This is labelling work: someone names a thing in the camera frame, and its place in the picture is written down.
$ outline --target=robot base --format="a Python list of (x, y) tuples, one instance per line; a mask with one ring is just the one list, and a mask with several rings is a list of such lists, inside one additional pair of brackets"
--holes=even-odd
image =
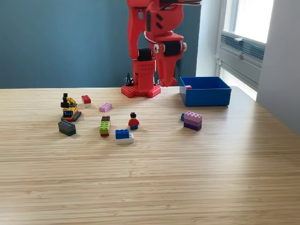
[(128, 98), (133, 98), (134, 96), (147, 96), (149, 98), (153, 98), (161, 92), (160, 86), (153, 86), (153, 89), (148, 92), (140, 93), (135, 91), (134, 86), (123, 86), (121, 88), (121, 92), (123, 95), (126, 95)]

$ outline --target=lego minifigure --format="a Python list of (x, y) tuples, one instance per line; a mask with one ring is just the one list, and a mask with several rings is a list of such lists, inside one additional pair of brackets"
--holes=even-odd
[(131, 129), (131, 130), (136, 130), (138, 129), (139, 125), (140, 125), (140, 122), (136, 119), (136, 113), (135, 112), (132, 112), (130, 114), (130, 121), (128, 123), (128, 127)]

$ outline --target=blue wall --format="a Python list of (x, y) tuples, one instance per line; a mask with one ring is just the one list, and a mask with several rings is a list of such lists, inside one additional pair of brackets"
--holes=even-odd
[[(200, 7), (184, 10), (177, 71), (194, 76)], [(0, 88), (121, 86), (132, 74), (127, 22), (125, 0), (0, 0)]]

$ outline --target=white wall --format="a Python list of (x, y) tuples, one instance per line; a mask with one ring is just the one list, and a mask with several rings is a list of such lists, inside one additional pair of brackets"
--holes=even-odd
[(222, 0), (202, 1), (196, 76), (215, 75), (221, 5)]
[(300, 1), (274, 0), (257, 102), (300, 134)]

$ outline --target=green lego brick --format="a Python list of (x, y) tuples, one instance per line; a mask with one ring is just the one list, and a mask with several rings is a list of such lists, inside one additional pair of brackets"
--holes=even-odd
[(102, 135), (103, 134), (108, 134), (109, 129), (110, 129), (110, 122), (102, 121), (101, 125), (100, 125), (100, 128), (99, 128), (100, 134), (102, 134)]

